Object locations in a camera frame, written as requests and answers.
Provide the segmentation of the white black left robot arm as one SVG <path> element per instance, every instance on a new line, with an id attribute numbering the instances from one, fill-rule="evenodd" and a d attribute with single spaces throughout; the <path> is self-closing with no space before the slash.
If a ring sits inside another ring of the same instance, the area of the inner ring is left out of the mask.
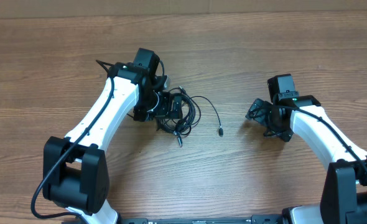
<path id="1" fill-rule="evenodd" d="M 121 223 L 107 201 L 108 146 L 129 111 L 139 122 L 180 119 L 180 97 L 166 89 L 169 77 L 158 76 L 159 56 L 140 48 L 133 62 L 99 61 L 105 87 L 86 116 L 64 138 L 50 137 L 44 146 L 43 179 L 30 209 L 39 219 L 74 216 L 80 223 Z"/>

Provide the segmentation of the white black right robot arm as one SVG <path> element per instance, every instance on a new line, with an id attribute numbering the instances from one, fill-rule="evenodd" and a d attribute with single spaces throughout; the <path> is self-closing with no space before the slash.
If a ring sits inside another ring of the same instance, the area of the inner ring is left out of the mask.
<path id="1" fill-rule="evenodd" d="M 270 100 L 256 99 L 246 118 L 264 126 L 265 137 L 301 137 L 327 175 L 320 203 L 253 215 L 252 223 L 367 223 L 367 151 L 340 131 L 314 96 L 299 94 L 291 74 L 276 75 L 267 86 Z"/>

